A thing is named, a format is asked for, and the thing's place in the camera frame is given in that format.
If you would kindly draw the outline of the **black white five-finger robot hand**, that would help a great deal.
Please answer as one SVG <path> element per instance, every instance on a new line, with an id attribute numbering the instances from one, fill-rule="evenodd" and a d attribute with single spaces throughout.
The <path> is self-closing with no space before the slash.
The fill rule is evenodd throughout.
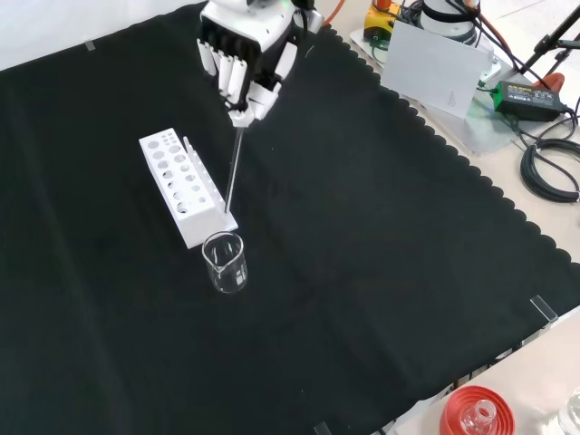
<path id="1" fill-rule="evenodd" d="M 199 58 L 236 128 L 272 109 L 297 56 L 290 1 L 209 1 L 202 8 Z"/>

